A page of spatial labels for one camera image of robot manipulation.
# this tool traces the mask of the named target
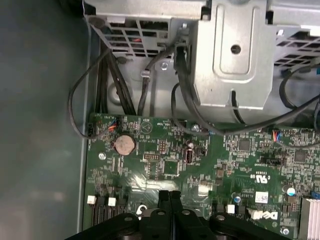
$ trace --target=power cable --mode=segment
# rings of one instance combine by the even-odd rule
[[[308,70],[311,70],[311,69],[318,69],[320,67],[320,64],[318,65],[313,65],[313,66],[302,66],[294,71],[290,71],[286,74],[286,76],[283,78],[282,82],[280,83],[280,86],[279,86],[279,95],[280,95],[280,99],[283,103],[283,105],[288,108],[288,109],[295,109],[297,108],[296,105],[294,105],[289,99],[288,99],[288,96],[287,96],[287,93],[286,93],[286,85],[287,85],[287,82],[290,80],[290,78],[297,72],[303,72],[303,71],[308,71]]]
[[[217,129],[213,125],[207,123],[203,117],[200,115],[196,104],[193,101],[192,94],[191,94],[191,86],[189,83],[188,75],[187,75],[187,64],[185,59],[185,54],[183,48],[179,47],[177,49],[177,56],[176,56],[176,71],[181,87],[182,97],[183,100],[191,112],[191,114],[195,117],[198,124],[202,125],[204,128],[208,129],[208,131],[213,132],[217,135],[224,136],[224,135],[238,135],[245,132],[252,132],[256,131],[258,129],[266,128],[270,125],[277,125],[279,123],[285,122],[304,110],[306,110],[311,104],[318,101],[320,98],[320,95],[315,96],[311,100],[307,101],[306,103],[302,104],[301,106],[297,107],[296,109],[287,112],[283,115],[280,115],[278,117],[274,117],[272,119],[269,119],[267,121],[259,122],[252,125],[247,125],[242,128],[235,128],[235,129]]]
[[[103,114],[108,113],[108,104],[107,104],[107,85],[108,85],[108,64],[106,59],[101,61],[101,112]]]
[[[119,83],[118,86],[120,86],[120,88],[117,89],[118,95],[119,95],[119,91],[121,90],[121,92],[123,93],[124,99],[126,100],[126,104],[127,104],[127,108],[128,108],[128,113],[126,113],[126,114],[137,115],[134,104],[131,99],[131,95],[129,93],[128,86],[126,84],[126,81],[125,81],[123,75],[120,72],[120,69],[117,64],[117,60],[113,54],[110,54],[108,56],[108,65],[109,65],[110,71],[113,72],[113,74],[112,74],[112,72],[111,72],[111,74],[112,74],[112,78],[114,80],[114,83],[116,83],[116,82]]]
[[[174,124],[180,128],[182,131],[184,131],[186,134],[194,135],[194,136],[208,136],[209,132],[195,132],[192,131],[185,126],[181,124],[181,122],[177,119],[176,111],[177,111],[177,104],[176,104],[176,90],[179,87],[179,83],[174,85],[172,92],[171,92],[171,114],[172,114],[172,120]]]
[[[150,71],[151,68],[156,64],[156,62],[158,62],[161,59],[166,58],[167,56],[172,54],[174,52],[174,50],[175,50],[175,46],[171,45],[166,50],[160,52],[157,56],[155,56],[149,62],[149,64],[145,67],[145,70],[146,71]],[[144,111],[144,107],[145,107],[146,99],[147,99],[147,95],[148,95],[149,82],[150,82],[150,78],[149,77],[143,77],[143,79],[142,79],[141,97],[140,97],[140,100],[139,100],[138,110],[137,110],[138,116],[142,116],[143,111]]]
[[[238,103],[237,103],[235,91],[231,92],[231,105],[233,107],[233,113],[234,113],[236,119],[239,121],[239,123],[246,124],[245,121],[243,120],[243,118],[241,117],[240,112],[238,110]]]
[[[82,81],[84,79],[86,79],[87,75],[92,71],[92,69],[94,69],[100,62],[101,60],[107,56],[108,54],[110,54],[111,50],[110,49],[106,49],[104,52],[102,52],[100,54],[100,56],[92,63],[91,66],[89,66],[89,68],[85,71],[85,73],[75,82],[75,84],[73,85],[73,87],[71,88],[70,92],[69,92],[69,96],[68,96],[68,116],[70,118],[70,122],[71,122],[71,125],[74,129],[74,131],[82,138],[84,139],[88,139],[88,140],[93,140],[93,139],[98,139],[100,138],[101,136],[105,135],[106,133],[108,133],[108,129],[107,130],[104,130],[103,132],[97,134],[97,135],[94,135],[94,136],[88,136],[88,135],[84,135],[80,132],[80,130],[78,129],[77,125],[76,125],[76,122],[75,122],[75,118],[74,118],[74,112],[73,112],[73,104],[72,104],[72,101],[73,101],[73,98],[74,98],[74,94],[75,94],[75,91],[77,89],[77,87],[80,85],[80,83],[82,83]]]

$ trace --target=wire bundle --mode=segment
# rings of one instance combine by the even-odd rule
[[[114,119],[111,123],[110,126],[108,127],[109,132],[112,132],[116,127],[117,127],[117,120]]]
[[[172,54],[175,50],[175,46],[169,46],[166,50],[160,52],[157,56],[155,56],[150,62],[149,64],[145,67],[146,71],[150,71],[151,68],[156,64],[157,61],[166,58],[167,56],[169,56],[170,54]],[[147,95],[148,95],[148,87],[149,87],[149,82],[150,82],[150,78],[149,77],[143,77],[142,79],[142,90],[141,90],[141,97],[139,100],[139,105],[138,105],[138,116],[142,116],[143,111],[144,111],[144,107],[146,104],[146,99],[147,99]]]
[[[282,134],[279,131],[273,130],[272,135],[273,135],[273,141],[278,142]]]
[[[309,100],[306,103],[302,104],[301,106],[297,107],[296,109],[293,109],[292,111],[289,111],[281,116],[269,119],[267,121],[259,122],[259,123],[252,124],[252,125],[247,125],[242,128],[218,129],[214,125],[209,124],[208,122],[206,122],[203,119],[203,117],[200,115],[200,113],[196,107],[196,104],[193,101],[193,97],[191,94],[192,88],[190,86],[190,82],[189,82],[188,74],[187,74],[188,70],[187,70],[187,64],[186,64],[186,59],[185,59],[185,53],[184,53],[184,49],[182,47],[177,48],[177,56],[176,56],[175,66],[176,66],[176,71],[177,71],[177,75],[178,75],[178,79],[179,79],[182,97],[183,97],[183,100],[184,100],[188,110],[190,111],[192,116],[194,116],[194,118],[198,124],[202,125],[206,129],[208,129],[208,131],[213,132],[213,133],[220,135],[220,136],[238,135],[241,133],[252,132],[252,131],[256,131],[258,129],[266,128],[270,125],[280,124],[282,122],[285,122],[285,121],[297,116],[298,114],[303,112],[305,109],[307,109],[311,104],[318,101],[320,98],[320,95],[317,95],[314,98],[312,98],[311,100]],[[176,104],[176,99],[172,98],[172,95],[171,95],[171,111],[172,112],[176,111],[175,104]]]
[[[126,115],[136,115],[136,111],[127,87],[127,84],[124,80],[124,77],[122,76],[119,67],[116,62],[115,56],[111,53],[111,50],[106,48],[105,46],[102,46],[102,53],[100,56],[92,63],[92,65],[85,71],[85,73],[76,81],[74,86],[71,88],[68,96],[68,116],[71,122],[71,125],[74,129],[74,131],[81,137],[87,140],[93,140],[98,139],[102,137],[103,135],[107,134],[109,131],[113,131],[115,128],[114,125],[110,126],[108,129],[104,130],[103,132],[88,136],[78,129],[76,125],[76,121],[73,114],[73,97],[75,94],[75,91],[77,87],[80,85],[80,83],[86,79],[87,75],[98,65],[100,64],[99,71],[98,71],[98,82],[97,82],[97,97],[96,97],[96,106],[95,111],[97,113],[100,112],[100,108],[102,113],[107,113],[107,75],[108,75],[108,68],[111,72],[114,85],[117,90],[117,94],[119,95],[119,99],[121,102],[121,106],[123,108],[123,111]]]

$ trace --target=motherboard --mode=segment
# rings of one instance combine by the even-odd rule
[[[123,212],[139,216],[155,208],[159,190],[180,191],[183,206],[207,219],[225,212],[289,239],[301,239],[308,230],[301,216],[303,209],[309,214],[305,200],[319,197],[320,148],[283,147],[275,137],[304,146],[320,142],[313,130],[272,127],[196,136],[171,119],[92,114],[89,133],[105,130],[88,142],[84,230]]]

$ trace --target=metal heatsink fin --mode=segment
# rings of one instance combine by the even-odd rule
[[[320,240],[320,199],[303,199],[299,239]]]

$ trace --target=microchip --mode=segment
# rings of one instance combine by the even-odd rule
[[[224,183],[224,180],[222,178],[216,178],[215,179],[215,184],[222,185],[223,183]]]
[[[246,213],[246,206],[239,206],[238,214],[245,214]]]
[[[239,141],[239,151],[250,151],[250,140],[248,139],[241,139]]]
[[[225,175],[225,171],[224,171],[223,169],[218,169],[218,170],[216,171],[216,176],[217,176],[218,178],[223,178],[224,175]]]
[[[225,212],[225,206],[222,205],[222,204],[218,204],[218,205],[216,206],[216,212],[217,212],[217,213],[224,213],[224,212]]]
[[[288,196],[288,203],[293,204],[296,202],[296,197],[295,196]]]
[[[294,154],[295,163],[305,163],[307,159],[307,153],[304,151],[296,151]]]
[[[98,205],[105,205],[106,204],[106,198],[104,196],[99,196],[96,202],[97,202]]]
[[[287,213],[287,206],[286,206],[286,205],[283,205],[281,211],[282,211],[283,213]]]
[[[164,174],[165,175],[178,175],[178,163],[176,161],[165,161],[164,162]]]

